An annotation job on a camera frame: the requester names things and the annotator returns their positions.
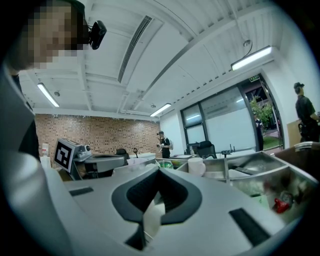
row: brick wall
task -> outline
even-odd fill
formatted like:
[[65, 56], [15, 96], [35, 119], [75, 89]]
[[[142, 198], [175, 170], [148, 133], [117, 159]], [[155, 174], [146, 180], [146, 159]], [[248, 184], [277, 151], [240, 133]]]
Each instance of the brick wall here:
[[116, 149], [125, 149], [133, 155], [133, 148], [139, 153], [156, 153], [158, 122], [114, 119], [107, 117], [77, 117], [74, 115], [50, 114], [35, 115], [36, 133], [39, 138], [39, 152], [42, 156], [42, 143], [49, 144], [51, 162], [58, 138], [89, 144], [94, 154], [115, 154]]

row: white ceiling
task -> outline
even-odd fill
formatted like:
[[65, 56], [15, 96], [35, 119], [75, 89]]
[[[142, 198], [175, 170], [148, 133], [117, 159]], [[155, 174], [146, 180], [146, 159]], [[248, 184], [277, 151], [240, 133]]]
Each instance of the white ceiling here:
[[[215, 86], [215, 79], [233, 72], [231, 63], [250, 49], [243, 47], [244, 40], [252, 40], [254, 52], [279, 47], [282, 38], [280, 10], [268, 0], [80, 1], [88, 24], [101, 20], [108, 32], [97, 50], [60, 56], [46, 68], [20, 73], [22, 91], [35, 113], [150, 120], [165, 103], [174, 108], [193, 91]], [[145, 16], [162, 26], [136, 59], [128, 84], [120, 84], [124, 55]], [[38, 82], [59, 108], [39, 91]]]

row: tree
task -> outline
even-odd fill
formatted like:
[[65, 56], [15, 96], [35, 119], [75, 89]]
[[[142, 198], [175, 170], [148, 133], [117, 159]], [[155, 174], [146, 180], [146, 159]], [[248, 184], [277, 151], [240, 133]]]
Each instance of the tree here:
[[265, 104], [258, 104], [257, 100], [259, 96], [253, 96], [252, 100], [250, 100], [250, 106], [252, 111], [256, 114], [256, 117], [261, 120], [261, 122], [266, 126], [269, 122], [269, 117], [272, 115], [272, 106], [269, 102]]

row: camera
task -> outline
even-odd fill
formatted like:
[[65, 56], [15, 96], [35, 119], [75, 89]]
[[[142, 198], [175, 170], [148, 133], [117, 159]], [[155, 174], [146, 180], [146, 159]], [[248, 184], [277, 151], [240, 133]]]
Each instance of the camera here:
[[103, 24], [101, 20], [97, 20], [92, 28], [90, 28], [89, 32], [89, 45], [93, 50], [99, 48], [102, 39], [104, 38], [105, 34], [107, 33], [106, 26]]

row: white container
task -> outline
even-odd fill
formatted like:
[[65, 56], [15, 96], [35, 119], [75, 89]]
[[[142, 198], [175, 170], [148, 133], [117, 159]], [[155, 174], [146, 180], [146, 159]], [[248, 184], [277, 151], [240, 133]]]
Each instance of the white container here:
[[206, 172], [206, 165], [204, 164], [204, 160], [200, 157], [188, 159], [188, 172], [190, 174], [203, 176]]

